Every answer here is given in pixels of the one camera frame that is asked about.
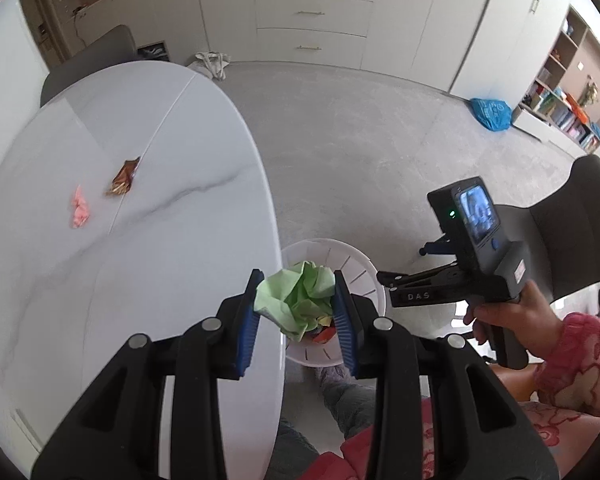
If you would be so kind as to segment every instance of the trash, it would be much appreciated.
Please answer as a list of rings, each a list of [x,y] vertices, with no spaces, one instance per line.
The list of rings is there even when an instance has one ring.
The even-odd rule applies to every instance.
[[[504,101],[471,99],[475,118],[492,132],[508,130],[511,126],[511,108]]]
[[[335,276],[329,267],[300,262],[258,285],[253,309],[280,327],[293,341],[331,318]]]
[[[107,191],[108,195],[124,195],[131,189],[131,183],[133,182],[134,175],[136,174],[136,168],[140,163],[140,157],[134,160],[125,160],[122,168],[111,181],[111,186]]]
[[[224,67],[231,62],[231,57],[221,52],[198,52],[196,60],[189,65],[189,68],[199,72],[209,79],[218,79],[224,81]]]
[[[82,227],[89,219],[89,205],[86,199],[82,195],[82,187],[78,186],[75,189],[74,197],[71,200],[71,204],[75,207],[74,211],[74,228]]]
[[[328,326],[322,332],[320,332],[318,335],[314,336],[312,338],[312,341],[314,343],[320,343],[320,344],[324,345],[325,343],[328,343],[329,341],[331,341],[331,338],[335,335],[336,335],[336,327]]]

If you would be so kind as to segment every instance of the label sticker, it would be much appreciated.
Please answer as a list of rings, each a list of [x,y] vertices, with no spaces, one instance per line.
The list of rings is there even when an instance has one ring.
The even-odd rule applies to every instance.
[[[513,276],[516,279],[516,283],[520,283],[520,280],[522,279],[522,276],[525,275],[525,270],[526,270],[525,261],[524,260],[520,260],[520,263],[516,267],[516,270],[513,272]]]

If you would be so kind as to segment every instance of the drawer handle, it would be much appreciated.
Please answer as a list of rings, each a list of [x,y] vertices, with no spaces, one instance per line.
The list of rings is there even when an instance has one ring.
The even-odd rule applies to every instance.
[[[535,14],[536,11],[538,10],[539,5],[540,5],[540,0],[534,0],[534,2],[531,4],[531,12]]]

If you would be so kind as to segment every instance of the marble table top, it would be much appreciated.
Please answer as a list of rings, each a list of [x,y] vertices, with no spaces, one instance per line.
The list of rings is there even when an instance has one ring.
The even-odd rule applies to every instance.
[[[131,191],[106,196],[137,156]],[[73,229],[78,185],[91,218]],[[0,166],[0,445],[28,473],[36,445],[131,334],[179,335],[242,293],[251,269],[280,266],[260,157],[214,83],[141,61],[71,86]],[[219,385],[231,479],[264,475],[283,371],[282,336],[263,319],[245,378]],[[169,412],[166,396],[162,444]]]

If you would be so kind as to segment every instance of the gray carpet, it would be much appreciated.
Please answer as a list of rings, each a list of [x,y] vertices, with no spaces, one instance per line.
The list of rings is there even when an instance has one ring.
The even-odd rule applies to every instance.
[[[514,128],[490,132],[465,102],[416,83],[292,63],[226,72],[220,86],[260,150],[283,247],[336,238],[378,269],[429,267],[417,249],[440,235],[430,190],[479,174],[496,202],[527,206],[569,174],[557,148]]]

